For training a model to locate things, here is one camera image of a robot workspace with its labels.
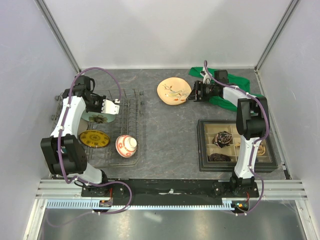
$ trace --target white wall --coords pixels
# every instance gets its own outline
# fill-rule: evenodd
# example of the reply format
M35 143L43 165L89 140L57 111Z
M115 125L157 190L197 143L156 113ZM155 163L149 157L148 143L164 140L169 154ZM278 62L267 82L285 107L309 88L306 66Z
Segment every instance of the white wall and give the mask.
M253 67L290 0L45 0L81 68Z
M260 71L294 178L320 223L320 1L300 1Z
M33 0L0 1L0 239L22 239L41 177L54 96L75 75Z

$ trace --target green towel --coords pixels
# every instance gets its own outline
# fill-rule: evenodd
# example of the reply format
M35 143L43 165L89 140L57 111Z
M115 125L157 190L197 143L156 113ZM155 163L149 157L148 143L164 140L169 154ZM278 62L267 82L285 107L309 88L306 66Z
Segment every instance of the green towel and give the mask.
M208 70L214 76L216 69L208 68ZM189 71L189 75L191 75L193 77L197 77L197 78L203 78L200 75L201 71L202 71L201 66L192 67ZM235 75L232 75L229 73L228 73L228 79L229 79L229 83L236 84L242 90L246 91L247 93L250 93L250 81L248 79L241 77L241 76L235 76ZM251 94L255 95L257 97L262 97L261 94L254 94L254 93L251 93ZM213 105L218 105L221 108L224 108L224 109L227 109L227 110L230 110L233 112L237 111L237 107L235 105L233 105L228 100L224 100L223 98L221 98L219 96L211 97L209 102L212 103Z

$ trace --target ceramic bowl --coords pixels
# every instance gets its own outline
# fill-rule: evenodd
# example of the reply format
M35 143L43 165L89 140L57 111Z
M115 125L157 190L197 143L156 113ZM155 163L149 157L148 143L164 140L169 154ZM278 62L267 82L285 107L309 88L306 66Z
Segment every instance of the ceramic bowl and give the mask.
M170 77L160 82L156 91L164 103L168 105L179 105L186 102L192 90L184 79Z
M117 152L124 158L130 158L137 150L137 141L130 135L121 135L115 141Z

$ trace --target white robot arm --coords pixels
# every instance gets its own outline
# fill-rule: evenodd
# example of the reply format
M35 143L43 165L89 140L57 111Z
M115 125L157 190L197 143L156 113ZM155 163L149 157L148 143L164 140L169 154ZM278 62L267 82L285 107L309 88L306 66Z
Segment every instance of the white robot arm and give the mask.
M119 101L108 100L106 96L99 96L90 88L93 79L87 76L81 76L75 83L73 96L69 102L69 89L66 89L62 95L62 111L58 123L51 133L50 137L43 138L41 149L45 160L53 175L62 175L59 156L57 151L57 139L61 130L64 113L68 109L68 115L64 121L64 127L61 134L61 151L63 156L63 165L65 166L68 177L79 176L81 179L94 184L103 182L103 172L91 166L87 161L87 155L80 145L78 138L78 127L83 114L93 115L115 115L119 113Z

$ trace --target wooden tray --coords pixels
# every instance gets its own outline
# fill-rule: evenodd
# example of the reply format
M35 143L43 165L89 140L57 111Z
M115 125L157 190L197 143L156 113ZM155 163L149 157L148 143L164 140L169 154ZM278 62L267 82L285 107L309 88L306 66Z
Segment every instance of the wooden tray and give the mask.
M212 144L212 140L218 132L227 131L232 134L230 146L219 148ZM237 143L241 142L235 121L223 120L199 120L197 124L199 169L202 172L232 172L237 164L239 150ZM255 171L257 173L270 173L278 168L276 157L269 137L262 141L265 153L256 157ZM224 154L230 157L230 162L212 162L209 156L213 153Z

